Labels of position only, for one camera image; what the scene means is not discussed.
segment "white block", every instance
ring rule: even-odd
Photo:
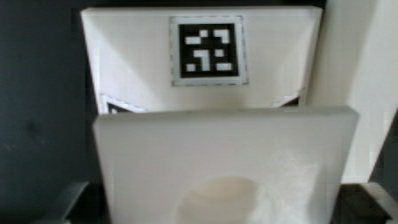
[[[327,224],[356,119],[345,108],[103,115],[112,223]]]
[[[91,8],[82,12],[95,91],[148,111],[281,106],[308,86],[315,7]],[[171,18],[244,19],[249,84],[173,86]]]
[[[361,114],[343,183],[368,182],[398,108],[398,1],[329,0],[308,105]]]

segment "white panel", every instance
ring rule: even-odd
[[[87,9],[98,98],[105,94],[150,111],[283,105],[306,88],[320,15],[313,7]],[[244,18],[247,85],[173,86],[171,18],[180,16]]]
[[[343,183],[368,182],[398,108],[398,1],[329,0],[308,105],[361,114]]]
[[[345,108],[102,116],[95,130],[112,223],[327,224],[356,120]],[[223,194],[214,202],[201,195],[183,201],[198,186],[230,177],[246,179],[205,190]],[[255,202],[242,207],[244,222],[242,210],[221,198],[251,185],[258,188],[239,194],[237,206]]]

